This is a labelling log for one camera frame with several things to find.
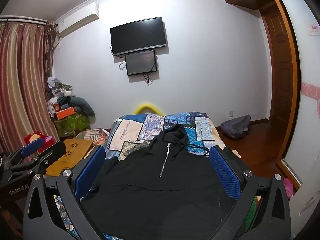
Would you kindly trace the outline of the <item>striped red curtain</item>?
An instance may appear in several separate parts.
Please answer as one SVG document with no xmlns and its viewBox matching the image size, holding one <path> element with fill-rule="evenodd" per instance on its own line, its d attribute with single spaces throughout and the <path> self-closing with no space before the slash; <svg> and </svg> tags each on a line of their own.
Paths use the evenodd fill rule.
<svg viewBox="0 0 320 240">
<path fill-rule="evenodd" d="M 34 132 L 58 139 L 47 107 L 54 23 L 1 22 L 1 152 L 22 147 Z"/>
</svg>

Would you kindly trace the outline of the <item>small wall monitor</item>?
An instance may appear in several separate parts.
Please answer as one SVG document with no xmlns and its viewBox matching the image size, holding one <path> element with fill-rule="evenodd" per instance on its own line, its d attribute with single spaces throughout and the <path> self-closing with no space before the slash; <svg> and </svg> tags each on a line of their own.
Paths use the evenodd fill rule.
<svg viewBox="0 0 320 240">
<path fill-rule="evenodd" d="M 157 72 L 157 58 L 154 50 L 127 54 L 125 63 L 128 76 Z"/>
</svg>

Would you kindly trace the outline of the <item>pink slipper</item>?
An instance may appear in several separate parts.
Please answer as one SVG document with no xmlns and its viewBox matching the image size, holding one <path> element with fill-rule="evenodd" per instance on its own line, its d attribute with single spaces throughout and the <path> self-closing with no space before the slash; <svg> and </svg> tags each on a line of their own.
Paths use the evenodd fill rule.
<svg viewBox="0 0 320 240">
<path fill-rule="evenodd" d="M 293 197 L 294 195 L 294 189 L 293 189 L 293 183 L 291 180 L 289 180 L 288 178 L 284 178 L 283 180 L 284 183 L 284 187 L 285 187 L 285 191 L 286 191 L 286 195 L 288 198 Z"/>
</svg>

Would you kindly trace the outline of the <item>blue patchwork bed quilt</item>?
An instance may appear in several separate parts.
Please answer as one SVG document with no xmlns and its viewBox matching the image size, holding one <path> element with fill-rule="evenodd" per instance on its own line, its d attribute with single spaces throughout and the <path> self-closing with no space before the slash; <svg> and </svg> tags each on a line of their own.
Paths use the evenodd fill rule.
<svg viewBox="0 0 320 240">
<path fill-rule="evenodd" d="M 188 151 L 204 154 L 213 146 L 225 147 L 212 121 L 205 113 L 183 112 L 167 116 L 157 114 L 126 115 L 114 122 L 106 142 L 106 160 L 124 160 L 144 148 L 163 130 L 180 124 L 188 136 Z M 106 239 L 122 239 L 103 233 Z"/>
</svg>

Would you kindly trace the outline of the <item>white air conditioner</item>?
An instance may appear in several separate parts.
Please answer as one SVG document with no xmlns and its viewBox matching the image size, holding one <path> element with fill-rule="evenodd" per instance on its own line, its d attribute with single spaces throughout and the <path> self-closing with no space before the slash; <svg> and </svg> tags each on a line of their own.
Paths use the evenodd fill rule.
<svg viewBox="0 0 320 240">
<path fill-rule="evenodd" d="M 99 19 L 99 6 L 93 2 L 58 22 L 59 37 L 63 38 L 83 26 Z"/>
</svg>

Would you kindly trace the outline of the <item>wooden laptop tray table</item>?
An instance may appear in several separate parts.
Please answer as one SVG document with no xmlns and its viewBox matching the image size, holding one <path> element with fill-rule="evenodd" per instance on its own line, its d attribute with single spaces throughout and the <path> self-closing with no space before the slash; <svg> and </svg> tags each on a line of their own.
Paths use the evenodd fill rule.
<svg viewBox="0 0 320 240">
<path fill-rule="evenodd" d="M 64 144 L 66 146 L 65 154 L 46 169 L 47 176 L 59 176 L 61 171 L 65 168 L 73 168 L 92 148 L 93 141 L 84 139 L 66 139 Z"/>
</svg>

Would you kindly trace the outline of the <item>red plush toy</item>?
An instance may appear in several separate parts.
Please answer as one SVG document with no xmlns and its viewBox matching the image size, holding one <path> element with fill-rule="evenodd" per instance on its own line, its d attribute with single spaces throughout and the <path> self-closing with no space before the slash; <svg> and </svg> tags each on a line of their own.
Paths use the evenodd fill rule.
<svg viewBox="0 0 320 240">
<path fill-rule="evenodd" d="M 24 138 L 25 145 L 35 152 L 42 153 L 50 146 L 54 145 L 55 140 L 51 135 L 45 135 L 41 132 L 34 132 Z"/>
</svg>

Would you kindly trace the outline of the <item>black zip hoodie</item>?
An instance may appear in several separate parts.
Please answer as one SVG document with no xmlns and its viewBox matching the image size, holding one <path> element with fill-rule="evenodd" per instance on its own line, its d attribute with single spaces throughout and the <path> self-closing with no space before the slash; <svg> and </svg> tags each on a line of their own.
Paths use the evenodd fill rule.
<svg viewBox="0 0 320 240">
<path fill-rule="evenodd" d="M 208 239 L 236 201 L 177 124 L 124 160 L 105 161 L 82 199 L 98 229 L 122 239 Z"/>
</svg>

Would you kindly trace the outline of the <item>large wall television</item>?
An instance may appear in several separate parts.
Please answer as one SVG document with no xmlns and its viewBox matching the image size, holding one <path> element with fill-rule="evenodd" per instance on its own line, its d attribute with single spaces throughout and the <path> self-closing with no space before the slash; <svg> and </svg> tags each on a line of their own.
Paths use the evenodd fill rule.
<svg viewBox="0 0 320 240">
<path fill-rule="evenodd" d="M 112 55 L 167 46 L 162 17 L 122 24 L 110 29 Z"/>
</svg>

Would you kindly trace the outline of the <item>wooden door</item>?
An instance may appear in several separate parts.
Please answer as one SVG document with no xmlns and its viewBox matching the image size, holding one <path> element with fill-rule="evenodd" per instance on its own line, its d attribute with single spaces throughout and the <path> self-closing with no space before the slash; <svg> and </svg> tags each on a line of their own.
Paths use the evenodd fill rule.
<svg viewBox="0 0 320 240">
<path fill-rule="evenodd" d="M 260 11 L 267 33 L 272 65 L 270 124 L 282 142 L 289 123 L 292 103 L 292 57 L 289 38 L 275 2 Z"/>
</svg>

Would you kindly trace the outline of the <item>grey backpack on floor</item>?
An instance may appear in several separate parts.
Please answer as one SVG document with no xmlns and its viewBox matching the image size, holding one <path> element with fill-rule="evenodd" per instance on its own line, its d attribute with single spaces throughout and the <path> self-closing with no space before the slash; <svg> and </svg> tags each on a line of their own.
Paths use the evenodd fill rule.
<svg viewBox="0 0 320 240">
<path fill-rule="evenodd" d="M 250 122 L 251 116 L 248 114 L 228 121 L 224 121 L 220 125 L 220 128 L 225 136 L 233 140 L 238 140 L 249 133 Z"/>
</svg>

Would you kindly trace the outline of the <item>striped folded cloth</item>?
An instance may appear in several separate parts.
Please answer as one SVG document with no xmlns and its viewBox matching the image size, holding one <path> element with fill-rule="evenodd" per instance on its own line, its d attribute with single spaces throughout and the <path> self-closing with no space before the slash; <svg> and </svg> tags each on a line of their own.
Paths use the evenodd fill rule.
<svg viewBox="0 0 320 240">
<path fill-rule="evenodd" d="M 102 146 L 107 141 L 109 134 L 110 133 L 103 128 L 88 129 L 80 132 L 75 139 L 91 140 L 94 145 Z"/>
</svg>

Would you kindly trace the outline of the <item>orange box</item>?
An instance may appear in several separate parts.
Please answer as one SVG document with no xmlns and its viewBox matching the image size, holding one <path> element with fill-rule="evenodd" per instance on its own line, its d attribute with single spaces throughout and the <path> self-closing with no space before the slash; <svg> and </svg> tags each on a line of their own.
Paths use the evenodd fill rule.
<svg viewBox="0 0 320 240">
<path fill-rule="evenodd" d="M 54 120 L 61 120 L 75 113 L 74 107 L 69 107 L 59 112 L 54 113 Z"/>
</svg>

